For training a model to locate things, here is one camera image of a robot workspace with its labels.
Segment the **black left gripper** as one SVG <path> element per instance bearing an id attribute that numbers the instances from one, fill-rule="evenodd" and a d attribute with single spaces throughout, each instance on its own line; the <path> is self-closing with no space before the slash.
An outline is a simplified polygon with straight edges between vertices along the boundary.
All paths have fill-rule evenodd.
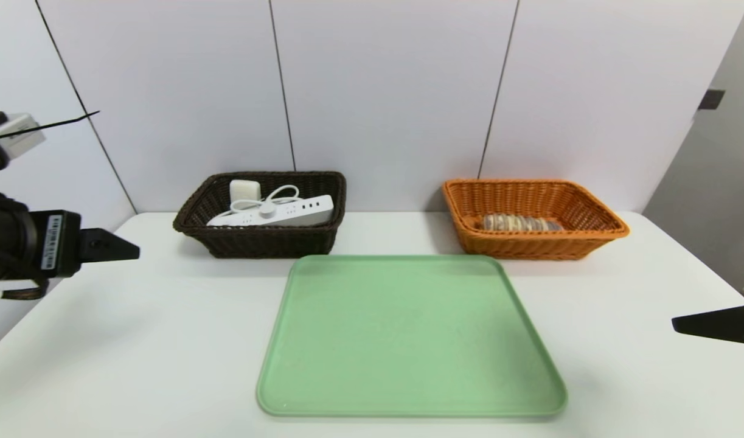
<path id="1" fill-rule="evenodd" d="M 103 228 L 80 230 L 80 219 L 67 210 L 31 211 L 0 192 L 0 281 L 71 277 L 77 236 L 80 263 L 140 258 L 140 247 Z"/>

